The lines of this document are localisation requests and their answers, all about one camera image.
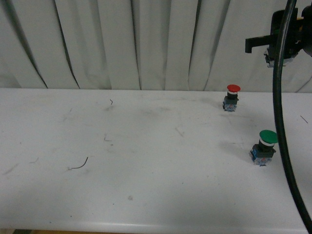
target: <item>blue terminal block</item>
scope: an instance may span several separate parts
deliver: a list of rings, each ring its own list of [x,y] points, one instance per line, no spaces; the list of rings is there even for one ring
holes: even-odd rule
[[[224,111],[233,112],[236,110],[237,107],[237,95],[240,87],[235,84],[228,85],[228,95],[224,97],[223,100],[223,109]]]
[[[273,149],[277,143],[277,135],[270,130],[260,132],[259,144],[255,144],[250,151],[254,165],[267,166],[271,161],[273,154],[276,152]]]

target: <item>small wire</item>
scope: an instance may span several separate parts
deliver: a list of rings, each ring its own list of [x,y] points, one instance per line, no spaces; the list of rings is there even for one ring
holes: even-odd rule
[[[88,157],[87,157],[86,161],[84,162],[84,164],[83,164],[82,166],[80,166],[80,167],[72,167],[71,169],[78,169],[78,168],[81,168],[81,167],[83,167],[84,165],[86,165],[87,161],[88,161]]]

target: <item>scuff mark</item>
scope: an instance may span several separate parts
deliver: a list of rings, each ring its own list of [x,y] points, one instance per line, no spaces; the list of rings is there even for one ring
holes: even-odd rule
[[[107,140],[106,139],[106,134],[104,135],[104,141],[112,141],[112,140]]]
[[[184,132],[180,132],[178,128],[175,128],[175,130],[180,134],[181,137],[184,137]]]
[[[19,165],[19,163],[15,164],[13,167],[11,167],[9,170],[7,170],[5,173],[2,173],[2,175],[7,175],[9,174],[10,172],[12,172],[17,166]]]
[[[37,157],[36,161],[33,161],[33,162],[29,162],[29,163],[36,163],[38,161],[39,157]]]

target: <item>red push button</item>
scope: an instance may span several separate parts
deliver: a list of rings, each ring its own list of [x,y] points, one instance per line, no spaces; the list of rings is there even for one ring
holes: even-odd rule
[[[236,84],[230,84],[227,88],[232,93],[237,93],[240,90],[240,87]]]

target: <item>wire scrap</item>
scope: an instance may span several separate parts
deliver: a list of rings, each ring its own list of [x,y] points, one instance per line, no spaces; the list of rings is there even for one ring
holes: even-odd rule
[[[80,167],[72,167],[72,168],[68,168],[68,169],[69,169],[69,170],[71,170],[71,169],[79,169],[79,168],[83,167],[84,165],[86,165],[86,163],[87,163],[87,161],[88,161],[88,158],[89,158],[89,157],[86,158],[86,161],[84,162],[84,164],[83,164],[82,166],[80,166]]]
[[[302,116],[300,116],[300,117],[302,117]],[[303,117],[302,117],[302,119],[303,119],[306,123],[308,123]]]

